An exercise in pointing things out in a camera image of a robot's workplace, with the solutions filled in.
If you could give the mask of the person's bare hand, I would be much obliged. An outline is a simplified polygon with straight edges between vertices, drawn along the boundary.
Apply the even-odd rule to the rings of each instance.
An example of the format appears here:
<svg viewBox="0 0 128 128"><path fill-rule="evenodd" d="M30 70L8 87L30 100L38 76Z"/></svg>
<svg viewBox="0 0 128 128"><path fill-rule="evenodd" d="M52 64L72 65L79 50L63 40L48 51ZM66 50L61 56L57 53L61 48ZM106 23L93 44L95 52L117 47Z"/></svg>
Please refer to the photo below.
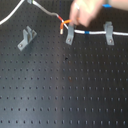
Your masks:
<svg viewBox="0 0 128 128"><path fill-rule="evenodd" d="M70 7L70 24L87 27L105 3L105 0L74 0Z"/></svg>

